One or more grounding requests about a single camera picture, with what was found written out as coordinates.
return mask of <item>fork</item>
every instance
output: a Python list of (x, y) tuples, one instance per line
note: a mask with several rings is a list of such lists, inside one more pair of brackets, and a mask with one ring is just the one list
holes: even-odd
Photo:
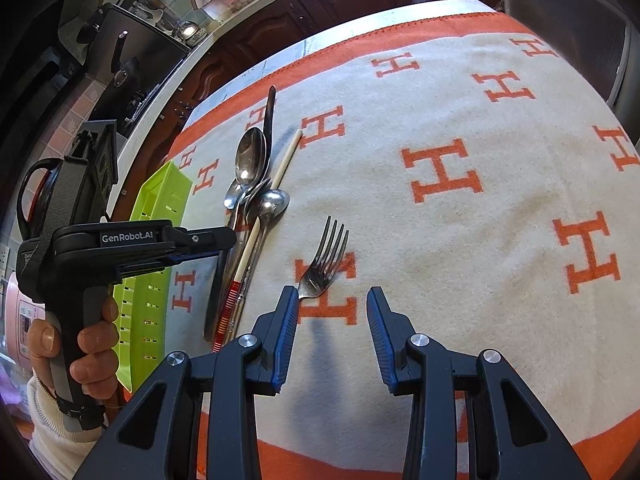
[(340, 267), (340, 263), (344, 257), (344, 250), (347, 247), (347, 240), (349, 239), (349, 230), (344, 232), (344, 237), (342, 237), (342, 232), (344, 231), (344, 224), (342, 224), (334, 244), (335, 229), (338, 225), (338, 221), (335, 220), (329, 241), (325, 245), (324, 243), (327, 233), (329, 232), (330, 224), (331, 216), (326, 219), (318, 252), (308, 269), (302, 275), (302, 278), (300, 278), (300, 283), (298, 284), (299, 300), (320, 296), (329, 288), (332, 279), (335, 277), (335, 273), (338, 271), (338, 267)]

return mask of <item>chopstick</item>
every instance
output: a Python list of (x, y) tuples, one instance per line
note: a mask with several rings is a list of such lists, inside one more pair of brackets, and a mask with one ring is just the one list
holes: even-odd
[[(302, 130), (297, 130), (293, 139), (289, 143), (289, 147), (284, 154), (284, 158), (278, 167), (278, 171), (276, 171), (273, 180), (271, 181), (271, 189), (276, 189), (280, 186), (282, 182), (282, 178), (284, 177), (287, 168), (289, 167), (289, 163), (293, 158), (293, 154), (298, 147), (298, 143), (300, 142), (300, 137), (302, 137)], [(238, 293), (240, 291), (240, 284), (242, 279), (244, 278), (244, 272), (246, 270), (247, 265), (249, 264), (249, 259), (251, 258), (251, 252), (254, 248), (254, 245), (258, 239), (258, 234), (260, 233), (260, 219), (256, 219), (254, 223), (253, 229), (251, 229), (251, 234), (242, 248), (242, 257), (240, 258), (240, 262), (238, 263), (238, 268), (236, 269), (236, 273), (234, 275), (233, 282), (231, 283), (231, 287), (229, 288), (229, 293), (226, 297), (225, 304), (223, 305), (222, 314), (220, 315), (220, 322), (216, 328), (216, 333), (213, 338), (213, 346), (212, 350), (214, 352), (220, 351), (222, 345), (227, 341), (233, 339), (236, 329), (238, 328), (238, 319), (240, 312), (233, 312), (234, 307), (236, 305), (236, 301), (238, 300)], [(229, 326), (229, 322), (234, 320), (234, 325), (232, 327)]]

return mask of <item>lime green tray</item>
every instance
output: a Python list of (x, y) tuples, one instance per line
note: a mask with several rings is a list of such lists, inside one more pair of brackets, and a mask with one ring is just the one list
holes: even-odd
[[(171, 220), (180, 225), (191, 180), (169, 161), (142, 185), (130, 220)], [(120, 307), (116, 326), (120, 341), (115, 351), (118, 380), (135, 392), (164, 358), (164, 326), (171, 268), (125, 278), (113, 288)]]

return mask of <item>metal screw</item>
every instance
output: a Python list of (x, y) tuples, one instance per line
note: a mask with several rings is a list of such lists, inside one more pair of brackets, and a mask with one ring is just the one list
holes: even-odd
[(184, 361), (185, 357), (186, 355), (183, 352), (171, 352), (166, 357), (166, 361), (169, 363), (169, 365), (175, 366), (175, 365), (179, 365), (182, 361)]
[(502, 358), (500, 353), (495, 350), (485, 350), (482, 353), (482, 357), (484, 357), (484, 360), (488, 363), (497, 363)]
[(258, 342), (258, 338), (253, 334), (244, 334), (238, 338), (238, 344), (244, 348), (250, 348)]
[(411, 341), (414, 346), (427, 346), (429, 344), (429, 338), (424, 334), (413, 334), (409, 338), (409, 341)]

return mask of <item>human hand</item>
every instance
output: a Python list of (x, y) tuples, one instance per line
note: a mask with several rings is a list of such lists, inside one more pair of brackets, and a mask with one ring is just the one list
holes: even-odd
[[(109, 399), (118, 386), (116, 371), (118, 356), (113, 347), (118, 342), (118, 305), (109, 296), (102, 304), (102, 321), (88, 326), (78, 334), (78, 346), (87, 355), (71, 363), (71, 376), (82, 390), (94, 399)], [(49, 359), (60, 352), (60, 334), (43, 319), (35, 319), (27, 333), (31, 365), (36, 375), (55, 394)]]

